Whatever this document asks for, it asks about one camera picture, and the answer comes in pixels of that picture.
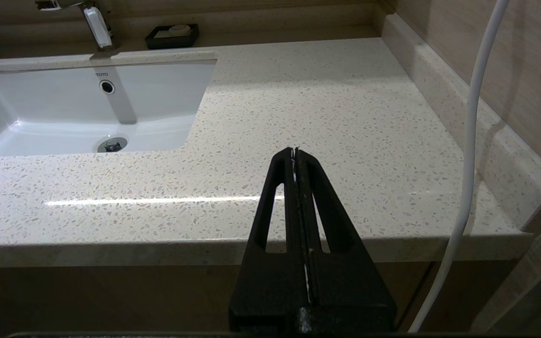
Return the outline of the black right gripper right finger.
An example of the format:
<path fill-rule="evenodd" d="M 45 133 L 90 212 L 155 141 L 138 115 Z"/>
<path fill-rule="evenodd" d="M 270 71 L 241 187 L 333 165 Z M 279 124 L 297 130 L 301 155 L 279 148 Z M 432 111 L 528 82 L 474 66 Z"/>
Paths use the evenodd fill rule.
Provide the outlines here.
<path fill-rule="evenodd" d="M 295 316 L 298 331 L 393 332 L 393 298 L 320 162 L 296 149 L 295 173 L 309 298 Z"/>

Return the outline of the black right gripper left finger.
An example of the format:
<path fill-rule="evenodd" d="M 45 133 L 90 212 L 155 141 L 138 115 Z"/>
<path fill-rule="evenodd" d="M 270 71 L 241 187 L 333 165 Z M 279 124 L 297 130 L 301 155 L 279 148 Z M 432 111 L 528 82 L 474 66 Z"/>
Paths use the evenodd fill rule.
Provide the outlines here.
<path fill-rule="evenodd" d="M 276 188 L 284 186 L 286 251 L 269 253 L 269 227 Z M 270 162 L 253 226 L 229 304 L 229 325 L 237 332 L 282 332 L 309 294 L 303 255 L 294 149 L 284 148 Z"/>

